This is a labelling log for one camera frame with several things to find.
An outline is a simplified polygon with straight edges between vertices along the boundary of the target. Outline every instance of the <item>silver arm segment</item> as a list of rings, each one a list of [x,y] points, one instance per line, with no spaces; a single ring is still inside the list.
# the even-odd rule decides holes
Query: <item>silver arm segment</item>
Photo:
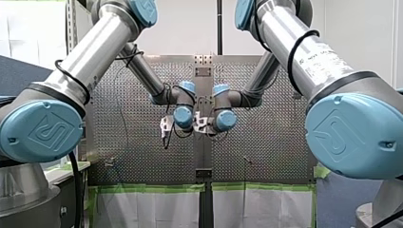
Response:
[[[252,99],[261,99],[264,89],[278,73],[278,67],[279,62],[276,57],[266,51],[260,58],[258,66],[249,79],[249,82],[243,88],[243,94]]]
[[[151,96],[158,96],[164,90],[164,85],[161,79],[154,73],[148,62],[144,59],[141,53],[134,53],[136,46],[132,43],[125,44],[125,47],[120,53],[124,58],[127,67],[144,85],[145,89]]]
[[[309,0],[260,0],[256,20],[240,29],[260,34],[308,100],[306,139],[321,163],[355,179],[401,176],[401,95],[375,73],[349,66],[301,21],[310,21],[304,13],[312,15]],[[250,29],[255,22],[258,29]]]

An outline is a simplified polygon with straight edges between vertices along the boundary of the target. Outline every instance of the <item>green tape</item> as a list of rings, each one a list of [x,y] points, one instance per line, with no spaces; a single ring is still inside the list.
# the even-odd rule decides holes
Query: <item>green tape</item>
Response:
[[[94,226],[94,210],[97,208],[97,197],[98,197],[98,189],[96,187],[88,188],[88,219],[89,219],[89,228],[93,228]]]
[[[317,179],[325,179],[331,171],[323,166],[315,166],[314,167],[314,177]]]
[[[89,165],[90,162],[89,161],[78,161],[78,168],[80,169],[81,167],[84,167],[86,165]],[[62,167],[60,167],[61,170],[67,170],[67,171],[71,171],[73,170],[73,168],[71,167],[71,163],[66,163],[65,165],[63,165]]]
[[[184,185],[146,185],[146,184],[120,184],[111,186],[90,187],[97,189],[99,194],[115,193],[196,193],[204,191],[204,184]]]
[[[234,191],[244,189],[255,190],[278,190],[291,192],[312,192],[315,188],[312,184],[279,184],[279,183],[259,183],[259,182],[220,182],[212,183],[213,191]]]

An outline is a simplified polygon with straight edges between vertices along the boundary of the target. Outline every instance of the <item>metal frame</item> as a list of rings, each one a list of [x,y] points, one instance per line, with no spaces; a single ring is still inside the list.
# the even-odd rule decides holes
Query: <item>metal frame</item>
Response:
[[[66,1],[67,52],[70,53],[78,44],[76,23],[76,0]]]
[[[213,60],[213,65],[215,67],[215,71],[220,70],[220,64],[227,64],[227,65],[231,64],[231,65],[239,65],[241,67],[247,67],[250,72],[248,72],[248,70],[243,71],[243,73],[245,73],[244,81],[247,82],[248,79],[250,78],[250,76],[252,75],[253,69],[255,69],[256,65],[258,64],[259,59],[260,59],[260,56],[214,56],[212,60]],[[300,96],[294,96],[295,91],[293,90],[291,84],[289,84],[288,78],[286,77],[286,72],[283,69],[281,70],[279,77],[281,77],[281,79],[278,79],[276,84],[281,84],[282,85],[281,88],[286,89],[288,91],[288,93],[289,93],[289,95],[287,95],[287,96],[289,96],[289,98],[287,98],[288,103],[290,103],[291,98],[297,98],[297,100],[300,100],[300,101],[295,101],[295,103],[298,106],[296,109],[300,111],[300,113],[298,113],[299,118],[300,119],[304,118],[305,117],[305,114],[304,114],[305,109],[304,108],[305,108],[305,106],[307,104],[306,100],[304,98],[301,99]],[[234,85],[233,85],[234,82],[228,81],[227,78],[222,79],[222,78],[220,78],[220,76],[216,76],[215,84],[222,84],[222,83],[226,83],[226,84],[229,83],[229,85],[231,86],[231,89],[240,89],[240,87],[234,87]],[[261,112],[262,111],[262,109],[264,108],[264,104],[267,104],[269,101],[271,101],[271,97],[270,97],[271,93],[275,92],[272,89],[275,89],[275,87],[273,86],[268,91],[266,91],[266,93],[263,95],[263,105],[261,107],[257,107],[256,110],[253,109],[251,112]],[[236,110],[236,113],[240,116],[240,112],[242,110],[239,110],[239,109],[235,109],[235,110]],[[268,116],[266,118],[268,118],[268,119],[273,118],[272,116],[269,116],[269,114],[270,113],[268,113]],[[240,123],[238,123],[238,125],[234,129],[232,129],[233,133],[237,130],[237,127],[240,127]],[[317,165],[317,159],[310,152],[310,150],[308,148],[308,145],[307,145],[307,143],[305,141],[303,123],[300,123],[300,127],[301,127],[301,129],[299,130],[298,133],[299,133],[299,135],[303,135],[302,140],[300,142],[305,144],[305,151],[301,152],[301,153],[306,153],[306,158],[305,159],[307,160],[307,163],[306,163],[307,164],[306,176],[305,177],[300,177],[298,179],[275,178],[275,179],[270,179],[269,182],[285,183],[285,184],[309,184],[309,183],[315,183],[314,166]],[[261,170],[256,170],[257,168],[253,167],[254,165],[252,164],[252,162],[253,162],[253,158],[247,158],[246,156],[244,156],[243,161],[240,160],[238,165],[233,166],[233,167],[237,167],[237,168],[240,169],[240,170],[238,170],[238,173],[239,173],[239,175],[243,176],[243,178],[242,179],[238,178],[236,180],[224,180],[224,182],[230,182],[230,181],[267,182],[267,179],[254,178],[254,176],[258,176],[258,175],[253,175],[253,174],[256,174],[256,173],[262,172],[262,171]],[[222,181],[222,180],[221,180],[220,177],[215,175],[215,173],[213,172],[213,181]]]

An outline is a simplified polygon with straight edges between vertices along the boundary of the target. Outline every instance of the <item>metal stand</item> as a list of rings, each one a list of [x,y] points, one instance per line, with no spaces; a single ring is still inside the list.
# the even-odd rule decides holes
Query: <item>metal stand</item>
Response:
[[[60,216],[60,189],[38,163],[0,168],[0,227],[59,228]]]
[[[361,205],[356,209],[356,228],[369,228],[382,219],[403,209],[403,181],[385,180],[380,186],[373,203]],[[397,219],[385,228],[403,227],[403,218]]]
[[[200,111],[203,117],[211,114],[212,87],[214,85],[212,56],[196,55],[193,82],[196,86],[196,111]],[[200,195],[200,216],[199,227],[214,227],[213,216],[213,190],[210,139],[201,133],[196,133],[194,138],[194,151],[196,153],[196,182],[204,183],[205,191]]]

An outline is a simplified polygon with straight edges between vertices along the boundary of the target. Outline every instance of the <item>perforated metal panel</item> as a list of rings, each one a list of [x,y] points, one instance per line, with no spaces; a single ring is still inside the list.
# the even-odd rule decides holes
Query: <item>perforated metal panel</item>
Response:
[[[147,61],[170,85],[192,79],[193,56],[153,57]],[[90,184],[195,181],[192,138],[173,136],[169,148],[163,149],[160,120],[165,107],[151,104],[144,87],[122,63],[108,70],[93,93],[89,109],[93,124],[89,130],[98,154],[90,169]],[[110,167],[106,163],[110,164],[112,158],[115,161]]]
[[[258,61],[252,56],[214,57],[215,84],[242,89]],[[260,107],[236,109],[237,126],[225,141],[213,144],[213,181],[310,182],[316,160],[305,141],[306,101],[293,94],[282,69]]]
[[[193,56],[146,59],[166,83],[192,80]],[[258,56],[213,57],[215,84],[227,83],[233,89],[242,89],[258,61]],[[239,122],[228,138],[214,142],[212,151],[203,151],[203,158],[212,155],[213,181],[310,182],[316,160],[304,136],[306,102],[294,100],[293,94],[282,70],[276,83],[265,92],[261,107],[236,109]],[[196,160],[203,158],[195,156],[192,137],[173,136],[169,149],[163,149],[159,124],[164,112],[165,107],[149,102],[136,77],[123,64],[115,63],[95,89],[87,108],[88,150],[98,155],[90,168],[89,183],[195,182]]]

